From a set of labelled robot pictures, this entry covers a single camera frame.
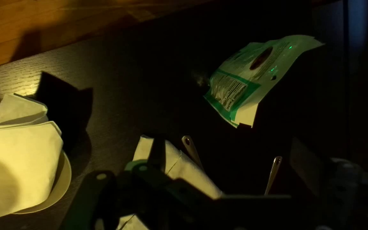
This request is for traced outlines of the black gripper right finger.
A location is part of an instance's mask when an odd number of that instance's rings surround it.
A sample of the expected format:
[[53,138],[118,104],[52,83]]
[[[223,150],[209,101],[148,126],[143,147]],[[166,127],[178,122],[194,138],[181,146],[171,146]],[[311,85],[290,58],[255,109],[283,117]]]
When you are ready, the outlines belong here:
[[314,197],[315,230],[368,230],[368,173],[341,158],[324,158],[293,138],[290,166]]

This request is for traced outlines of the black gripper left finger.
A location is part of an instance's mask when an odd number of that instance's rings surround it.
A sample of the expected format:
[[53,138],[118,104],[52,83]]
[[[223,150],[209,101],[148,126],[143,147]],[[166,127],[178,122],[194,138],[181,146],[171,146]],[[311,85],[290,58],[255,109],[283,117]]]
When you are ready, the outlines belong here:
[[115,175],[93,172],[84,177],[60,230],[116,230]]

